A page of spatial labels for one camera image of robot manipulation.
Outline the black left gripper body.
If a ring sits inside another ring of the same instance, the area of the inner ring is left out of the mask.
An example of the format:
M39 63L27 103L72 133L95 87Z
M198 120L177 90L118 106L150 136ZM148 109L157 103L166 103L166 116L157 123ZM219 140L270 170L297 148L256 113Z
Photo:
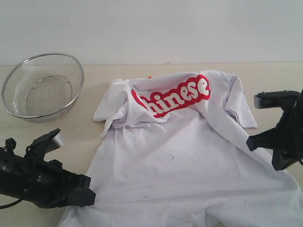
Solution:
M65 196L75 188L90 189L90 177L62 168L57 160L45 162L15 156L16 168L9 153L0 150L0 193L29 201L43 209L66 207Z

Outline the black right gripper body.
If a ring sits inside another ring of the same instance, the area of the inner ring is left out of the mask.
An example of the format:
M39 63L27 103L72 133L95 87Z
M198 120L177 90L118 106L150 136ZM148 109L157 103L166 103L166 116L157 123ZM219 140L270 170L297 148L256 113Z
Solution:
M303 162L303 93L293 107L285 109L275 128L276 148L283 155Z

